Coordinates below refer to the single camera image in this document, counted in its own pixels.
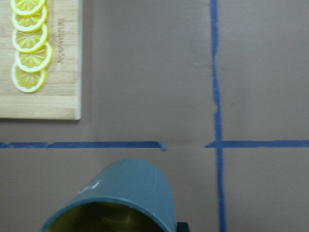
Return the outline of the teal mug yellow inside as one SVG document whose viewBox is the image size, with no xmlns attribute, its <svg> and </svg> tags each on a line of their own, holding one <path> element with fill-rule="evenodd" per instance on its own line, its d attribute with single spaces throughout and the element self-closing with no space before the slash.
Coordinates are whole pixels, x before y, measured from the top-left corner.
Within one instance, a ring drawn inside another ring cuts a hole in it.
<svg viewBox="0 0 309 232">
<path fill-rule="evenodd" d="M 177 222 L 164 174 L 141 159 L 122 159 L 96 175 L 42 232 L 188 232 Z"/>
</svg>

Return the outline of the bamboo cutting board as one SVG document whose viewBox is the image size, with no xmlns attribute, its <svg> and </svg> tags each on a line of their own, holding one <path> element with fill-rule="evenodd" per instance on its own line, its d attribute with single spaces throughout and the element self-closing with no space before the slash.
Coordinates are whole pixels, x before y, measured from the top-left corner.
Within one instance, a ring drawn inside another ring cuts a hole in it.
<svg viewBox="0 0 309 232">
<path fill-rule="evenodd" d="M 81 117 L 81 0 L 0 3 L 0 116 Z"/>
</svg>

